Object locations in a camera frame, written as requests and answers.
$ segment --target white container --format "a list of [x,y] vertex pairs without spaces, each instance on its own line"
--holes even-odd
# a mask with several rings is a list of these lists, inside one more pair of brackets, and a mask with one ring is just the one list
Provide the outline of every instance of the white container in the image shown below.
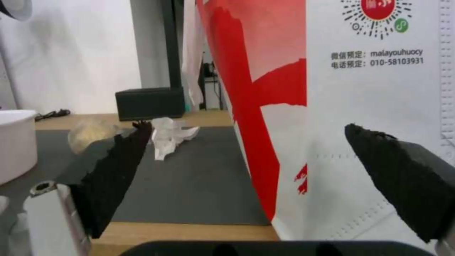
[[0,111],[0,184],[36,164],[35,116],[34,110]]

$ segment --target plastic bag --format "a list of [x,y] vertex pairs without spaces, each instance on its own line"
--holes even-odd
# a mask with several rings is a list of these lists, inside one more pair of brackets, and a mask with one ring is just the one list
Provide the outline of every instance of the plastic bag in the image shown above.
[[84,119],[68,133],[68,143],[75,154],[80,154],[92,142],[112,138],[121,133],[121,129],[100,119]]
[[360,2],[197,5],[252,183],[280,238],[425,247],[374,187],[344,126],[385,131],[454,161],[441,136],[446,127],[453,138],[455,123],[452,68],[439,69],[449,54],[438,44],[444,8]]

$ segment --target crumpled tissue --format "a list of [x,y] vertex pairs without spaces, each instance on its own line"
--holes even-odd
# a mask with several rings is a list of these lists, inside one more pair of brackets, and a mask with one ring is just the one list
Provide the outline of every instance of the crumpled tissue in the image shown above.
[[164,158],[173,153],[176,147],[185,140],[193,139],[199,132],[199,127],[182,129],[184,122],[171,118],[156,118],[152,120],[154,127],[152,142],[155,147],[155,160]]

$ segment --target black box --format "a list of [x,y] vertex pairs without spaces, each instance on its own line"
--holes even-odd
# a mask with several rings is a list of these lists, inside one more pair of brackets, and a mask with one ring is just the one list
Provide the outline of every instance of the black box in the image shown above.
[[180,118],[185,113],[183,88],[143,88],[116,92],[120,121],[161,117]]

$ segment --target white paper bag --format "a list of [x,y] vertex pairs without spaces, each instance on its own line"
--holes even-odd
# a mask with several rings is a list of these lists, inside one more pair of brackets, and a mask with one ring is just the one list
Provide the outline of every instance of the white paper bag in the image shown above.
[[374,187],[344,126],[390,133],[454,163],[451,3],[197,3],[253,185],[280,238],[425,247]]

